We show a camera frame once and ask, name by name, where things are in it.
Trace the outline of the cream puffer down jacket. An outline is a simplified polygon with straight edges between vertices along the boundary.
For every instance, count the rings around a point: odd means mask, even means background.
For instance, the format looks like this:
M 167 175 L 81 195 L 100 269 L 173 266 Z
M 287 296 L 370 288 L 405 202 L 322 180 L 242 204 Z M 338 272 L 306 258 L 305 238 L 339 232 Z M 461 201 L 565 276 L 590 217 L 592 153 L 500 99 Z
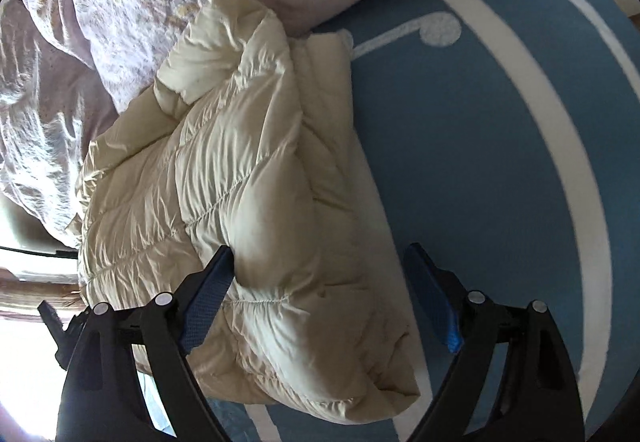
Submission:
M 339 35 L 292 40 L 256 0 L 207 0 L 89 146 L 82 295 L 148 303 L 227 246 L 233 283 L 188 358 L 205 396 L 341 425 L 402 413 L 419 388 L 356 235 L 354 138 Z

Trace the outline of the pink floral pillow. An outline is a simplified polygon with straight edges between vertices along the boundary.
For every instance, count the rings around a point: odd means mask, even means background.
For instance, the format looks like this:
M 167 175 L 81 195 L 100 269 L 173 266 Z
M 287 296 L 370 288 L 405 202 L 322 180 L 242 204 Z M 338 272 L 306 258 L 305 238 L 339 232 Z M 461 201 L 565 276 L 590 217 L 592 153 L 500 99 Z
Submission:
M 1 191 L 65 246 L 79 245 L 76 182 L 117 119 L 99 76 L 57 50 L 22 0 L 1 14 Z

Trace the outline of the blue white striped bedsheet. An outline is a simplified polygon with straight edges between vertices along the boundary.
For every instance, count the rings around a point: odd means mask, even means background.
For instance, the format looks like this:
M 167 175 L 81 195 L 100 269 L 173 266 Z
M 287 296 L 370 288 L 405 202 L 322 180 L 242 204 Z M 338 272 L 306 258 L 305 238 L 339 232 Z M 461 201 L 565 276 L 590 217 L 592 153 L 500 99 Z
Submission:
M 550 306 L 595 438 L 639 369 L 639 33 L 613 0 L 362 0 L 356 129 L 383 215 L 495 301 Z

